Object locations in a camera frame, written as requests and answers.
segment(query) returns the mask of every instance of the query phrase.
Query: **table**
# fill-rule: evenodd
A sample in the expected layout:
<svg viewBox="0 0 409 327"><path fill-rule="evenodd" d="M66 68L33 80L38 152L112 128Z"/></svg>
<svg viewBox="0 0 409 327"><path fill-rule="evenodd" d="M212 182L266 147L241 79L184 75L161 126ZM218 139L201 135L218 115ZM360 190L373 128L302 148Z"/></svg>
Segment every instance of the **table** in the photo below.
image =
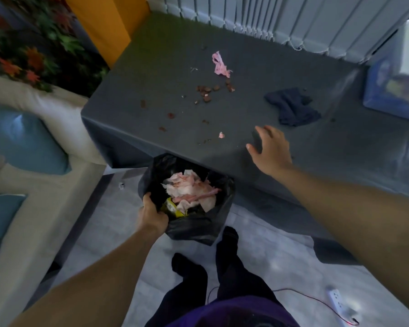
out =
<svg viewBox="0 0 409 327"><path fill-rule="evenodd" d="M218 50L233 70L235 92L214 73L212 54ZM409 196L409 121L363 107L366 71L152 13L88 101L82 119L112 167L146 166L153 156L169 152L232 176L235 202L273 226L333 239L283 186L256 168L245 144L260 147L254 126L272 125L285 133L294 164L302 169ZM204 103L197 85L221 89ZM290 87L313 98L310 105L321 120L296 128L279 124L278 110L263 96ZM224 139L218 138L221 131Z"/></svg>

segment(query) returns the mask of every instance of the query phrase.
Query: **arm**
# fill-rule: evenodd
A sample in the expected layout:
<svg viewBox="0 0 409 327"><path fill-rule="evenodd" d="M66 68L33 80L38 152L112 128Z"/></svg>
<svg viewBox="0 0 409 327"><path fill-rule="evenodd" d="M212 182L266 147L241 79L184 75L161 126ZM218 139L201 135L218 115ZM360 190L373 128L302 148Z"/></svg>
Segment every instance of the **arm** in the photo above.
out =
<svg viewBox="0 0 409 327"><path fill-rule="evenodd" d="M143 198L136 232L114 251L52 289L11 327L121 326L153 243L168 225L150 193Z"/></svg>
<svg viewBox="0 0 409 327"><path fill-rule="evenodd" d="M288 188L409 308L409 198L307 174L292 165L283 132L271 126L256 130L262 153L252 145L247 149L257 167Z"/></svg>

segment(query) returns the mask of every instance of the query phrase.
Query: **artificial plant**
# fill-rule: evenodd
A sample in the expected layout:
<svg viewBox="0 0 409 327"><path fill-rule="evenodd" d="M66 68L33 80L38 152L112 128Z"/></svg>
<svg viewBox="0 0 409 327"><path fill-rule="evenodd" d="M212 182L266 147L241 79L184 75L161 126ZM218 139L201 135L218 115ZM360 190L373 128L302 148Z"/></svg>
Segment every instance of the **artificial plant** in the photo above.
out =
<svg viewBox="0 0 409 327"><path fill-rule="evenodd" d="M65 0L0 0L13 16L36 34L28 44L0 15L0 71L10 79L50 92L58 85L91 96L108 71L99 54L86 50L76 38L75 16Z"/></svg>

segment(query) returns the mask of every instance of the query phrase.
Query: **trash bag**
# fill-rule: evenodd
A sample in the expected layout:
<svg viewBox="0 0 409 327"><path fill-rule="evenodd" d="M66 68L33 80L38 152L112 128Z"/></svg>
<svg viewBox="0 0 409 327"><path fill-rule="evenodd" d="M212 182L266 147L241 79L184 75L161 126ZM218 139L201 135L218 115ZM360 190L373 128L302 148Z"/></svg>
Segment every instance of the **trash bag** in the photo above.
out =
<svg viewBox="0 0 409 327"><path fill-rule="evenodd" d="M162 181L174 173L193 170L202 181L208 178L211 185L220 188L217 193L215 207L208 212L198 206L188 209L186 217L176 218L169 216L170 220L165 233L173 240L194 240L206 245L212 245L218 237L234 198L234 180L226 175L219 174L188 162L171 154L155 157L147 168L138 184L138 194L142 198L145 193L151 192L151 199L159 211L169 195L163 188Z"/></svg>

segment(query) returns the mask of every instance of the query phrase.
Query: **white sofa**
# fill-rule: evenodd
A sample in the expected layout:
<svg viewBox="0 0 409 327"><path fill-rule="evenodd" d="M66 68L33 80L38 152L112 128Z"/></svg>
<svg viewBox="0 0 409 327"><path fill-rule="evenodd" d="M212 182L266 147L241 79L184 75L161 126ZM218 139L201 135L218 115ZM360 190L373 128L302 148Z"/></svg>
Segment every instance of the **white sofa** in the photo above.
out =
<svg viewBox="0 0 409 327"><path fill-rule="evenodd" d="M55 87L40 92L0 77L0 105L37 114L69 154L71 172L0 168L0 193L27 194L0 247L0 327L25 308L106 168L82 124L87 99Z"/></svg>

